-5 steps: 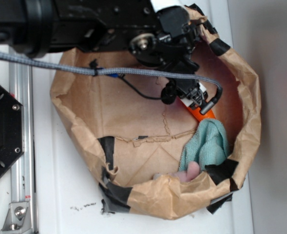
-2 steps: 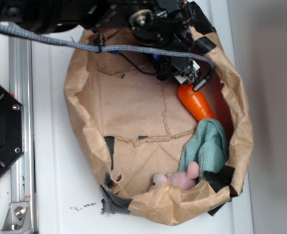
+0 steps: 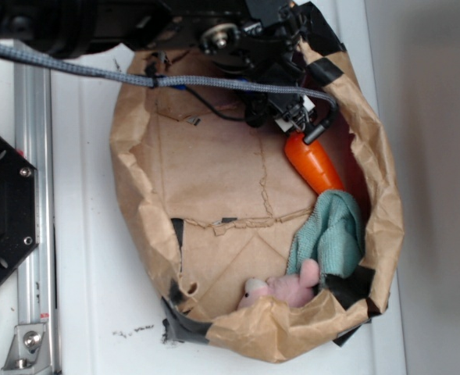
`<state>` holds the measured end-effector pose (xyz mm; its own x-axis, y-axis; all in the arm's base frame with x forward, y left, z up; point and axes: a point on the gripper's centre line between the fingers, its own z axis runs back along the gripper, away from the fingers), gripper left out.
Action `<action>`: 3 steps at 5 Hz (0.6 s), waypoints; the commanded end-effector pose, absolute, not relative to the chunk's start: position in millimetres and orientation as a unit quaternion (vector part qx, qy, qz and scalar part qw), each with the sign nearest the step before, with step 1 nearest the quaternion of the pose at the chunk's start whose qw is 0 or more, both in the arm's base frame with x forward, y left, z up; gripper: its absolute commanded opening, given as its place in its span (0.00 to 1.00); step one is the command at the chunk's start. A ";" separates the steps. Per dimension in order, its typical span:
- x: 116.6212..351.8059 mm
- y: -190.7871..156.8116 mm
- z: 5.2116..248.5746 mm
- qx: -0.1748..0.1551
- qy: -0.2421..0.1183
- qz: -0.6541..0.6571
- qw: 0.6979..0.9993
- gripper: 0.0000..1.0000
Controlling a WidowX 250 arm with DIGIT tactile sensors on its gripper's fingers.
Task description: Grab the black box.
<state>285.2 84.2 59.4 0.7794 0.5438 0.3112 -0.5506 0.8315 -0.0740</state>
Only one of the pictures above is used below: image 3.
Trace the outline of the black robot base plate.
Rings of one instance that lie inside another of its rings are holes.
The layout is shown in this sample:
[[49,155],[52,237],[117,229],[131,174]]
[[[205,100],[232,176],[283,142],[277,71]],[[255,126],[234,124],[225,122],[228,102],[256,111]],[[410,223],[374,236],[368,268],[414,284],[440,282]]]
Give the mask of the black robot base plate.
[[0,286],[37,246],[36,176],[0,137]]

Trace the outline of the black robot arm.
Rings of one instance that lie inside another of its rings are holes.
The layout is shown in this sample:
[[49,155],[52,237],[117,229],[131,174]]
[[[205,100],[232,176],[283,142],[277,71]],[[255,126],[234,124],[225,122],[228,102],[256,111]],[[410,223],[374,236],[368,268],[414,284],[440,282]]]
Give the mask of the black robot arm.
[[[305,69],[294,51],[329,34],[314,5],[289,1],[0,1],[0,59],[150,88],[233,90],[246,123],[259,127],[273,117],[306,142],[328,129],[339,109],[330,95],[303,87]],[[117,45],[200,51],[223,76],[167,77],[154,68],[134,76],[72,64]]]

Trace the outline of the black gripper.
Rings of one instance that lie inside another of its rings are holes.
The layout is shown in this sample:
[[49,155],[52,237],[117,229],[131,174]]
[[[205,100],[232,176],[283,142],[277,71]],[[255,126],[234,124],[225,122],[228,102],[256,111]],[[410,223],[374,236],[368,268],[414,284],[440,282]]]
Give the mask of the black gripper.
[[312,2],[198,2],[198,47],[219,69],[239,81],[286,89],[237,89],[245,104],[239,121],[251,127],[274,118],[286,132],[321,135],[330,126],[331,115],[317,120],[301,89],[305,68],[294,57],[300,41],[331,49],[331,27]]

